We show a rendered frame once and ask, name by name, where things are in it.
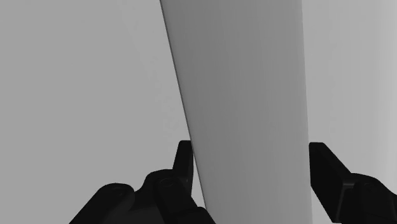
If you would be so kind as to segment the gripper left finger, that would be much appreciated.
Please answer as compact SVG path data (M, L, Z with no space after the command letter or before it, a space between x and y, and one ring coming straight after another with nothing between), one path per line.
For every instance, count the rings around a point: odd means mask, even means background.
M178 144L172 169L149 173L140 189L110 183L98 189L69 224L216 224L192 198L193 148Z

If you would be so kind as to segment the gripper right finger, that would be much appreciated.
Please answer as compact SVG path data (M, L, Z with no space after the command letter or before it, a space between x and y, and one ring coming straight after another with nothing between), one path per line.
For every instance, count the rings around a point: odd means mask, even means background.
M397 194L352 173L324 143L309 143L310 185L332 223L397 224Z

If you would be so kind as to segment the tall grey cylinder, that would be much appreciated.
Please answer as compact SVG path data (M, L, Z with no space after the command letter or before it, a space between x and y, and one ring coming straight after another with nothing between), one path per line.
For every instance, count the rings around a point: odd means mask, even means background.
M312 224L302 0L160 0L216 224Z

